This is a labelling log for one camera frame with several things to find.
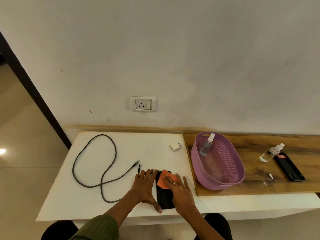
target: wooden shelf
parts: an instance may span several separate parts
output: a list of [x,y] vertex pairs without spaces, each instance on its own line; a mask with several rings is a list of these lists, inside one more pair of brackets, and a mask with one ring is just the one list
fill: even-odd
[[[223,135],[231,141],[238,152],[245,168],[245,179],[242,183],[225,190],[209,190],[203,187],[194,173],[190,158],[197,134],[184,134],[198,196],[320,192],[320,136],[240,133],[223,133]],[[260,161],[261,154],[280,143],[285,144],[282,151],[290,157],[306,181],[290,182],[274,160],[267,163]]]

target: white wall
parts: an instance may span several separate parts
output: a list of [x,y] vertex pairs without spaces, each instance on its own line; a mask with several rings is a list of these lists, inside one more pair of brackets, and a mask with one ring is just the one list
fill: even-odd
[[[320,134],[319,6],[1,0],[0,29],[63,128]],[[156,96],[158,112],[131,112],[130,96]]]

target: white tabletop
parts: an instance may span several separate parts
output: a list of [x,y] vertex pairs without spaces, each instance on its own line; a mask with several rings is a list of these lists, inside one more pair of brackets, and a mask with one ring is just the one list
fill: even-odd
[[[201,213],[320,208],[320,201],[314,193],[197,197],[182,134],[79,132],[42,206],[37,221],[91,219],[105,213],[115,204],[103,201],[100,187],[85,188],[72,176],[75,158],[90,139],[99,134],[110,136],[118,151],[117,159],[106,173],[104,182],[120,177],[140,160],[142,170],[166,169],[186,176]],[[182,148],[176,152],[172,152],[169,147],[174,142],[182,145]],[[86,185],[99,184],[103,172],[110,166],[114,155],[114,146],[107,137],[94,139],[77,162],[75,173],[78,179]],[[130,190],[137,171],[138,166],[118,181],[104,185],[106,199],[114,201],[123,197]],[[153,195],[157,200],[155,184]],[[162,215],[177,214],[175,209],[162,212]],[[140,203],[128,217],[158,215],[153,206]]]

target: clear spray bottle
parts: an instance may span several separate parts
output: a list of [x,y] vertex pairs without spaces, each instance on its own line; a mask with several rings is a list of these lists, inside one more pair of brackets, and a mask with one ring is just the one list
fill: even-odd
[[262,162],[266,163],[270,161],[272,158],[274,158],[276,155],[280,153],[280,151],[283,149],[285,145],[281,143],[280,145],[277,145],[275,147],[271,147],[269,150],[267,150],[264,154],[262,154],[259,158]]
[[206,156],[209,153],[209,151],[210,151],[210,149],[212,147],[212,142],[213,142],[215,136],[216,135],[214,133],[212,133],[209,136],[208,141],[205,142],[205,144],[203,145],[203,148],[199,152],[200,155]]

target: black phone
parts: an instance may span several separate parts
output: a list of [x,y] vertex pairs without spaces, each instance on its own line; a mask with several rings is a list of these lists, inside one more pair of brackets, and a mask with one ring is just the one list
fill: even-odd
[[[158,180],[160,178],[160,174],[162,171],[158,172],[156,177],[155,177],[155,183],[158,183]],[[170,189],[163,189],[160,188],[158,185],[156,185],[157,188],[157,199],[158,199],[158,204],[161,206],[163,210],[166,209],[174,209],[174,203],[172,202],[174,198],[174,194]]]
[[301,182],[306,180],[286,153],[280,152],[277,156],[274,157],[274,160],[277,162],[279,167],[286,174],[290,181]]

